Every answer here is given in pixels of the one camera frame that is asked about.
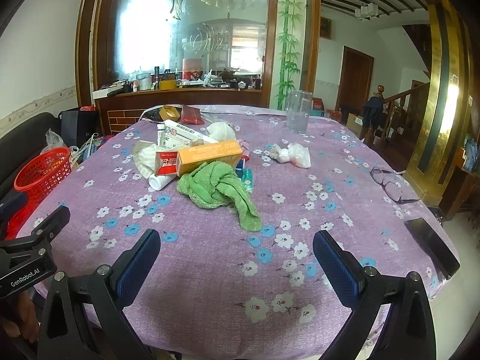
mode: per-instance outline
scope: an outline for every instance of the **metal screw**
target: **metal screw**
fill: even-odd
[[[56,281],[60,281],[65,277],[65,274],[62,271],[59,271],[53,276]]]
[[[110,271],[110,266],[106,264],[103,264],[97,268],[97,273],[102,276],[106,275],[109,271]]]
[[[412,279],[413,281],[420,281],[421,279],[420,275],[417,272],[410,272],[409,276],[410,279]]]
[[[368,276],[375,276],[378,273],[378,271],[370,265],[367,265],[363,270]]]

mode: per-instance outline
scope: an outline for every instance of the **golden column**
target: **golden column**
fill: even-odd
[[[425,204],[438,206],[470,120],[473,62],[467,27],[450,2],[432,0],[428,12],[430,90],[406,179]]]

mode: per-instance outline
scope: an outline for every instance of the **green cloth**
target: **green cloth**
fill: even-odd
[[[201,208],[216,208],[234,203],[242,229],[259,231],[262,227],[262,221],[250,196],[227,163],[204,162],[193,172],[181,177],[177,183],[177,191],[189,196]]]

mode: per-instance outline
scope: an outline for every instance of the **black phone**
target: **black phone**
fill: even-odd
[[[447,280],[450,279],[460,268],[460,263],[435,230],[423,218],[405,221],[405,226],[435,267],[440,269]]]

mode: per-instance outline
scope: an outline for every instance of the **eyeglasses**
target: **eyeglasses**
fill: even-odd
[[[420,199],[417,197],[413,189],[407,187],[407,185],[402,185],[403,178],[400,175],[404,173],[405,171],[393,172],[374,166],[370,171],[370,176],[377,184],[382,186],[387,196],[396,204],[418,202]]]

